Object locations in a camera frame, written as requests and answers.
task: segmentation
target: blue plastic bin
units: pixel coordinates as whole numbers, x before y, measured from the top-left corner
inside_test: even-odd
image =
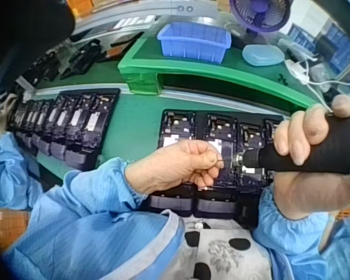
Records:
[[[172,22],[157,35],[166,57],[184,57],[220,64],[231,47],[231,34],[220,27]]]

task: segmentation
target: person's right hand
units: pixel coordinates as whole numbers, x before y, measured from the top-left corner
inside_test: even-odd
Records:
[[[336,96],[332,107],[337,117],[350,117],[348,96]],[[276,151],[282,156],[290,154],[296,165],[302,165],[311,146],[322,143],[328,134],[326,112],[317,104],[306,112],[296,112],[290,121],[281,122],[274,138]],[[289,219],[350,206],[350,174],[277,172],[274,186],[276,205]]]
[[[6,100],[0,104],[0,136],[5,133],[8,122],[8,115],[12,111],[17,95],[10,94]]]

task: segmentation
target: white strap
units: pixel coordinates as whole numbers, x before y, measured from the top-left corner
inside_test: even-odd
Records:
[[[116,270],[102,277],[101,280],[131,279],[154,263],[158,255],[174,238],[179,227],[179,217],[170,210],[164,210],[161,214],[167,213],[169,218],[157,237]]]

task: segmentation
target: light blue plastic container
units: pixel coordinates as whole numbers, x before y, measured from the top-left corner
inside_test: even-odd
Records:
[[[231,47],[231,34],[220,27],[171,22],[157,35],[165,57],[184,57],[220,64]]]

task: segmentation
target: hand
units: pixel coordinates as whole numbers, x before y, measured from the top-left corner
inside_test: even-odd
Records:
[[[348,96],[336,96],[332,107],[336,116],[350,116]],[[325,113],[326,109],[317,104],[306,112],[296,112],[290,121],[283,121],[275,133],[277,152],[282,156],[290,154],[296,165],[302,165],[311,146],[323,142],[328,134]],[[289,219],[350,207],[350,175],[282,172],[276,174],[274,183],[276,205]]]
[[[146,158],[127,166],[125,176],[139,193],[163,191],[181,183],[212,186],[224,167],[221,154],[208,142],[180,141],[160,148]]]
[[[15,94],[10,94],[6,100],[0,104],[0,136],[6,131],[6,124],[8,121],[8,115],[12,111],[15,105],[15,99],[17,96]]]

